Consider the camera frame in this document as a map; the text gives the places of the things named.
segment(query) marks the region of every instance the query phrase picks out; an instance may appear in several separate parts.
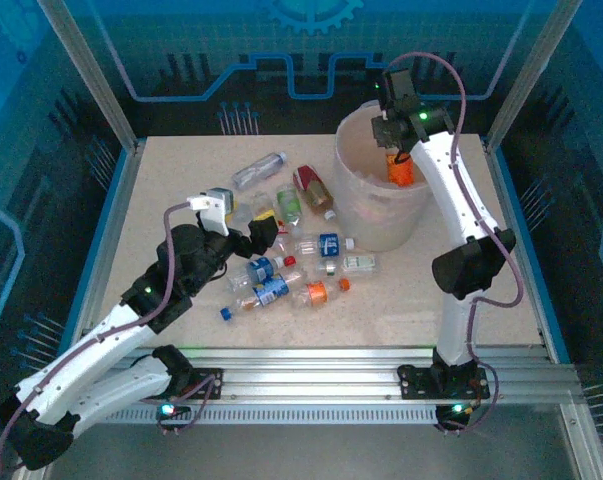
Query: cable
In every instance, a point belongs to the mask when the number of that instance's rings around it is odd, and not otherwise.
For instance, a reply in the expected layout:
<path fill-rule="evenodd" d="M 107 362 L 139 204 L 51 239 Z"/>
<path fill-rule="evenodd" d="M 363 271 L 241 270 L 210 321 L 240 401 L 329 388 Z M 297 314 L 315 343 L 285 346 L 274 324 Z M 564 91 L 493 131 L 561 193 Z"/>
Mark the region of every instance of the cable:
<path fill-rule="evenodd" d="M 519 267 L 514 263 L 514 259 L 508 252 L 507 248 L 505 248 L 505 245 L 503 245 L 501 240 L 499 240 L 499 238 L 496 236 L 496 234 L 485 223 L 485 220 L 481 216 L 481 212 L 479 212 L 479 209 L 474 204 L 474 201 L 472 200 L 472 197 L 470 196 L 468 187 L 465 185 L 465 182 L 463 181 L 463 177 L 461 176 L 461 171 L 459 170 L 459 165 L 457 162 L 457 150 L 458 150 L 458 146 L 459 146 L 459 138 L 461 136 L 461 130 L 463 129 L 463 122 L 465 120 L 465 112 L 466 112 L 466 92 L 465 92 L 465 87 L 463 86 L 463 81 L 461 80 L 461 77 L 459 76 L 459 73 L 455 70 L 455 68 L 450 63 L 446 62 L 441 57 L 434 55 L 432 53 L 428 53 L 428 52 L 410 52 L 410 53 L 400 55 L 389 63 L 389 65 L 386 68 L 386 71 L 388 69 L 390 69 L 392 66 L 395 66 L 397 63 L 399 63 L 403 60 L 406 60 L 408 58 L 412 58 L 412 57 L 426 57 L 426 58 L 429 58 L 431 60 L 434 60 L 434 61 L 440 63 L 441 65 L 443 65 L 443 67 L 445 67 L 446 70 L 448 70 L 448 72 L 450 72 L 450 74 L 452 75 L 454 80 L 457 82 L 457 86 L 459 87 L 459 93 L 461 94 L 461 110 L 459 112 L 459 120 L 457 122 L 457 128 L 455 129 L 454 135 L 452 137 L 452 146 L 450 148 L 450 160 L 452 162 L 451 163 L 452 171 L 454 172 L 454 176 L 457 180 L 457 183 L 459 184 L 459 188 L 461 189 L 461 192 L 463 193 L 463 197 L 465 198 L 466 202 L 468 203 L 470 210 L 472 210 L 472 214 L 474 215 L 475 221 L 483 229 L 483 231 L 487 235 L 490 236 L 492 241 L 496 244 L 497 248 L 499 249 L 499 251 L 501 252 L 503 257 L 505 258 L 505 260 L 508 262 L 508 265 L 510 266 L 512 273 L 514 274 L 514 278 L 517 283 L 517 295 L 514 298 L 514 300 L 512 300 L 511 302 L 500 302 L 497 300 L 492 300 L 490 298 L 480 296 L 480 297 L 475 297 L 472 300 L 472 305 L 470 306 L 470 314 L 468 317 L 468 327 L 467 327 L 467 331 L 466 331 L 466 345 L 468 348 L 468 353 L 470 354 L 470 357 L 472 357 L 472 359 L 478 365 L 482 365 L 486 369 L 490 370 L 490 372 L 494 376 L 494 393 L 492 395 L 492 401 L 490 402 L 488 409 L 483 413 L 483 415 L 481 417 L 479 417 L 472 425 L 463 428 L 464 432 L 468 432 L 468 431 L 473 430 L 476 427 L 478 427 L 479 424 L 481 424 L 491 414 L 492 410 L 494 409 L 494 407 L 497 403 L 497 399 L 499 397 L 499 377 L 497 375 L 497 371 L 494 369 L 494 367 L 492 367 L 492 365 L 479 359 L 479 357 L 477 356 L 477 354 L 474 351 L 474 347 L 472 346 L 472 331 L 473 331 L 473 327 L 474 327 L 474 320 L 476 317 L 477 305 L 479 302 L 483 302 L 483 303 L 487 303 L 489 305 L 494 305 L 496 307 L 501 307 L 501 308 L 515 307 L 523 299 L 523 278 L 521 277 L 521 272 L 519 271 Z"/>
<path fill-rule="evenodd" d="M 137 363 L 139 363 L 141 360 L 143 360 L 144 358 L 148 358 L 148 357 L 150 357 L 150 356 L 151 356 L 151 354 L 149 354 L 149 353 L 148 353 L 148 354 L 146 354 L 146 355 L 141 355 L 140 357 L 135 358 L 135 359 L 134 359 L 134 361 L 132 362 L 132 365 L 130 365 L 130 367 L 129 367 L 129 368 L 134 367 L 134 366 L 135 366 Z"/>
<path fill-rule="evenodd" d="M 183 395 L 182 397 L 177 398 L 173 404 L 176 406 L 179 403 L 182 403 L 184 401 L 186 401 L 187 399 L 189 399 L 190 397 L 192 397 L 193 395 L 195 395 L 199 390 L 201 390 L 203 387 L 205 387 L 205 385 L 208 385 L 208 388 L 205 392 L 205 396 L 203 397 L 203 401 L 201 402 L 201 406 L 199 407 L 199 410 L 197 411 L 197 413 L 192 417 L 192 420 L 190 420 L 190 422 L 183 426 L 182 428 L 175 428 L 174 429 L 174 433 L 176 435 L 178 435 L 180 432 L 190 429 L 194 426 L 195 423 L 197 423 L 199 421 L 199 419 L 201 418 L 201 414 L 203 413 L 203 409 L 206 407 L 208 400 L 210 399 L 210 395 L 212 395 L 212 390 L 214 388 L 214 381 L 216 380 L 216 377 L 214 375 L 208 375 L 207 377 L 205 377 L 205 379 L 199 383 L 196 387 L 194 387 L 192 390 L 190 390 L 188 393 L 186 393 L 185 395 Z M 161 429 L 161 432 L 165 435 L 166 433 L 168 433 L 168 429 L 163 427 L 163 424 L 161 423 L 161 420 L 157 421 L 157 426 Z"/>
<path fill-rule="evenodd" d="M 215 280 L 218 280 L 220 278 L 223 278 L 223 276 L 228 273 L 228 262 L 225 262 L 223 264 L 223 272 L 219 273 L 218 275 L 215 275 L 214 277 L 212 277 L 210 279 L 211 282 L 214 282 Z"/>
<path fill-rule="evenodd" d="M 148 323 L 153 318 L 156 318 L 165 307 L 168 305 L 170 300 L 170 296 L 172 295 L 172 287 L 174 285 L 174 276 L 175 276 L 175 254 L 174 254 L 174 241 L 172 239 L 172 232 L 170 229 L 170 215 L 177 210 L 181 210 L 183 208 L 190 207 L 189 202 L 180 203 L 178 205 L 174 205 L 168 208 L 163 214 L 163 225 L 165 227 L 165 239 L 168 246 L 168 278 L 166 281 L 166 289 L 163 294 L 163 299 L 161 303 L 155 308 L 152 312 L 148 313 L 144 317 L 141 317 L 139 320 L 134 322 L 126 323 L 119 327 L 108 330 L 105 333 L 99 334 L 96 337 L 90 339 L 86 343 L 77 347 L 76 350 L 68 354 L 67 357 L 62 357 L 58 364 L 56 364 L 50 371 L 43 377 L 43 379 L 37 384 L 36 387 L 32 389 L 30 394 L 25 398 L 25 400 L 19 405 L 19 407 L 14 411 L 8 422 L 6 423 L 3 432 L 1 432 L 0 436 L 0 475 L 4 473 L 4 465 L 3 465 L 3 451 L 5 449 L 5 444 L 8 439 L 8 435 L 14 427 L 17 419 L 21 416 L 24 410 L 28 408 L 28 406 L 32 403 L 34 398 L 43 391 L 43 389 L 50 383 L 50 381 L 72 360 L 74 360 L 81 353 L 86 351 L 95 343 L 101 343 L 108 337 L 112 335 L 116 335 L 117 333 L 121 333 L 124 330 L 128 330 L 134 327 L 140 327 Z"/>

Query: orange bottle cap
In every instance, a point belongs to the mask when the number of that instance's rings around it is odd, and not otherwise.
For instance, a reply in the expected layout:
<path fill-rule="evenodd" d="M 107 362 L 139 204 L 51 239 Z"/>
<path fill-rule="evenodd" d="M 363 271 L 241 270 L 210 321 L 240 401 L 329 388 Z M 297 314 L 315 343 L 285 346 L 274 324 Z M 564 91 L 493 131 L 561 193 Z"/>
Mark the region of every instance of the orange bottle cap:
<path fill-rule="evenodd" d="M 347 278 L 340 279 L 339 280 L 339 288 L 343 292 L 347 292 L 348 290 L 350 290 L 350 280 L 348 280 Z"/>

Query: clear plastic bottle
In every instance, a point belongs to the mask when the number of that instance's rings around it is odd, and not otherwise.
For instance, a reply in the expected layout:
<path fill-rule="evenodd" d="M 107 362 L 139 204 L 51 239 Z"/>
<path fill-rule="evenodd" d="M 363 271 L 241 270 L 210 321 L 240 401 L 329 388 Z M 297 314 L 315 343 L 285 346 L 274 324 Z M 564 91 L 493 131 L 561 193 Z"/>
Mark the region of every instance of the clear plastic bottle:
<path fill-rule="evenodd" d="M 372 253 L 350 254 L 337 259 L 326 258 L 319 260 L 315 270 L 320 276 L 328 277 L 337 275 L 345 275 L 346 277 L 371 275 L 379 271 L 379 260 Z"/>
<path fill-rule="evenodd" d="M 303 165 L 297 168 L 292 175 L 292 180 L 310 206 L 312 213 L 322 215 L 326 220 L 332 220 L 337 216 L 332 209 L 334 199 L 313 167 Z"/>
<path fill-rule="evenodd" d="M 336 233 L 305 235 L 294 245 L 298 255 L 321 255 L 322 257 L 338 257 L 344 250 L 354 249 L 352 238 L 339 239 Z"/>
<path fill-rule="evenodd" d="M 226 277 L 230 285 L 230 290 L 236 292 L 242 288 L 251 287 L 257 283 L 263 282 L 267 278 L 274 276 L 283 267 L 292 267 L 297 261 L 294 257 L 259 257 L 256 260 L 248 262 L 243 267 L 239 267 L 232 272 L 228 272 Z"/>
<path fill-rule="evenodd" d="M 294 253 L 294 243 L 292 242 L 292 235 L 288 232 L 279 232 L 274 239 L 271 250 L 284 257 Z"/>
<path fill-rule="evenodd" d="M 277 173 L 287 160 L 283 152 L 270 153 L 232 175 L 232 183 L 237 190 L 246 190 Z"/>
<path fill-rule="evenodd" d="M 254 220 L 265 220 L 268 217 L 274 217 L 277 224 L 281 223 L 272 199 L 265 192 L 257 192 L 252 196 L 250 199 L 250 208 L 252 209 Z"/>
<path fill-rule="evenodd" d="M 345 277 L 336 281 L 307 283 L 304 288 L 292 294 L 292 305 L 296 308 L 318 307 L 331 302 L 348 290 L 350 290 L 350 281 Z"/>
<path fill-rule="evenodd" d="M 277 189 L 277 203 L 287 231 L 295 238 L 303 235 L 303 213 L 294 185 L 287 183 Z"/>
<path fill-rule="evenodd" d="M 230 214 L 230 219 L 226 218 L 228 227 L 233 230 L 239 230 L 244 235 L 250 236 L 250 222 L 253 220 L 252 209 L 247 203 L 239 203 Z"/>
<path fill-rule="evenodd" d="M 306 272 L 298 268 L 277 273 L 250 289 L 240 290 L 234 302 L 221 309 L 221 316 L 224 320 L 230 320 L 243 312 L 266 307 L 291 291 L 301 288 L 306 281 Z"/>

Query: white bucket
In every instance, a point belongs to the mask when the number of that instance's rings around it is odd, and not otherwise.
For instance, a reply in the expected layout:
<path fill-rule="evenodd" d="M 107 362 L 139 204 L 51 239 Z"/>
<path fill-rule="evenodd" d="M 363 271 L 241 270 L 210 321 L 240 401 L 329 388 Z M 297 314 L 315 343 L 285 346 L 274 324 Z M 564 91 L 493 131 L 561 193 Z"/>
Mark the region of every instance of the white bucket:
<path fill-rule="evenodd" d="M 368 102 L 339 125 L 331 190 L 343 232 L 354 238 L 357 247 L 373 252 L 403 245 L 431 197 L 416 165 L 414 185 L 388 182 L 385 150 L 372 135 L 371 120 L 379 115 L 378 102 Z"/>

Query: robotic arm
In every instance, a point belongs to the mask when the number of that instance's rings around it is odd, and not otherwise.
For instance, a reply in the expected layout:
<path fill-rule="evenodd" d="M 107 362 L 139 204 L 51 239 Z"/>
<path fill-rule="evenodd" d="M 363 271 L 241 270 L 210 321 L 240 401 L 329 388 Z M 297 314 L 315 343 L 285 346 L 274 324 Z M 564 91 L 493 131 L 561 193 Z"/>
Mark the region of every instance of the robotic arm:
<path fill-rule="evenodd" d="M 511 229 L 498 228 L 457 153 L 455 167 L 463 185 L 459 182 L 450 158 L 454 138 L 452 121 L 444 108 L 421 102 L 409 70 L 384 72 L 377 89 L 382 110 L 381 116 L 372 119 L 377 145 L 410 154 L 432 188 L 445 219 L 451 247 L 432 262 L 434 279 L 446 293 L 433 364 L 423 369 L 427 371 L 400 367 L 399 376 L 409 385 L 402 390 L 402 395 L 423 398 L 425 393 L 429 398 L 457 400 L 470 400 L 473 396 L 488 398 L 487 382 L 483 381 L 485 372 L 478 368 L 476 357 L 467 345 L 468 338 L 474 337 L 474 331 L 468 333 L 469 327 L 474 330 L 476 325 L 469 324 L 470 311 L 505 263 L 491 234 L 511 252 L 516 243 L 514 233 Z M 479 212 L 479 219 L 472 207 Z M 449 418 L 451 412 L 449 407 L 439 407 L 440 422 L 442 418 Z M 469 414 L 464 418 L 457 416 L 454 423 L 467 425 L 468 420 Z"/>
<path fill-rule="evenodd" d="M 158 261 L 135 280 L 106 318 L 46 368 L 16 385 L 15 394 L 0 407 L 0 419 L 27 468 L 48 465 L 74 438 L 110 413 L 148 397 L 181 396 L 201 381 L 179 350 L 167 346 L 155 349 L 130 369 L 94 383 L 187 311 L 191 297 L 233 253 L 250 258 L 272 246 L 278 233 L 273 218 L 251 222 L 250 238 L 228 229 L 225 217 L 233 204 L 232 192 L 221 188 L 188 198 L 187 207 L 197 212 L 199 225 L 171 230 L 173 258 L 167 241 L 160 244 Z M 172 292 L 165 308 L 156 314 L 168 288 L 170 262 L 175 271 Z M 141 321 L 146 317 L 153 318 Z"/>

